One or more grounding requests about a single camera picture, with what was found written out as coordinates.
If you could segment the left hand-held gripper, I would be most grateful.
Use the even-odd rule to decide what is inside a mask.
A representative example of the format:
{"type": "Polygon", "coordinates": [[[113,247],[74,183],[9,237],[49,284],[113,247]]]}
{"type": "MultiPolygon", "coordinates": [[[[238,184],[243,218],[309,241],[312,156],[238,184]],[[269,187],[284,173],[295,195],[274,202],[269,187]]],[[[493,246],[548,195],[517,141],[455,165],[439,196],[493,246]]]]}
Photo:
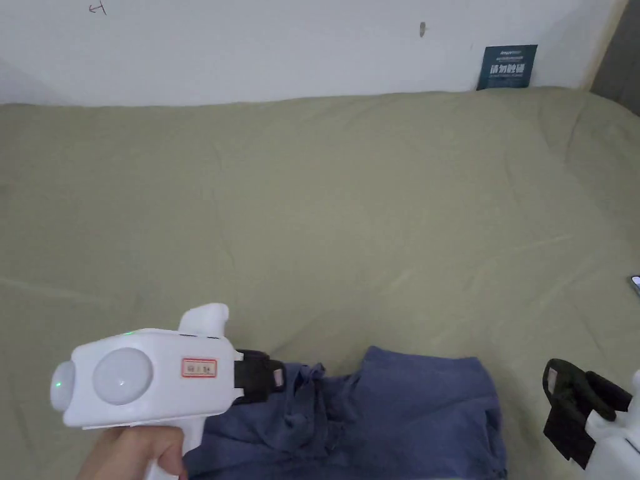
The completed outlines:
{"type": "MultiPolygon", "coordinates": [[[[51,404],[72,428],[179,428],[184,462],[201,445],[207,418],[286,391],[286,365],[236,349],[225,336],[228,319],[227,305],[211,303],[187,311],[176,330],[138,329],[78,346],[52,376],[51,404]]],[[[151,462],[144,479],[178,477],[151,462]]]]}

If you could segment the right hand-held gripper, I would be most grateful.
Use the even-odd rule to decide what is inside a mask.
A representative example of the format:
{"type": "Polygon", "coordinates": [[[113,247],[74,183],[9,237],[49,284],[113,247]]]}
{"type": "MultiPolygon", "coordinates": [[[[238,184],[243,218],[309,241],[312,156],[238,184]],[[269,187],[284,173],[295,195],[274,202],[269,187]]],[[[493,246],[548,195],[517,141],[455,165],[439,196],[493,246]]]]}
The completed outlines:
{"type": "Polygon", "coordinates": [[[611,422],[591,412],[594,392],[583,370],[558,358],[546,364],[542,388],[551,409],[543,433],[564,459],[587,463],[584,479],[639,479],[639,371],[632,385],[628,411],[611,422]]]}

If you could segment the person's left hand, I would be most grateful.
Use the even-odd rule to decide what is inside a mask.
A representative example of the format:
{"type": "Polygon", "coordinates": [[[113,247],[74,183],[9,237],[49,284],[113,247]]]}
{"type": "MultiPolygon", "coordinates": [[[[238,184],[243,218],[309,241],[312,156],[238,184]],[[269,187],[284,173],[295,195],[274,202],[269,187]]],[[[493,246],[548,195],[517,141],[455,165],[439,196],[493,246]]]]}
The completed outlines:
{"type": "Polygon", "coordinates": [[[171,426],[114,427],[102,432],[77,479],[144,479],[151,462],[187,479],[183,431],[171,426]]]}

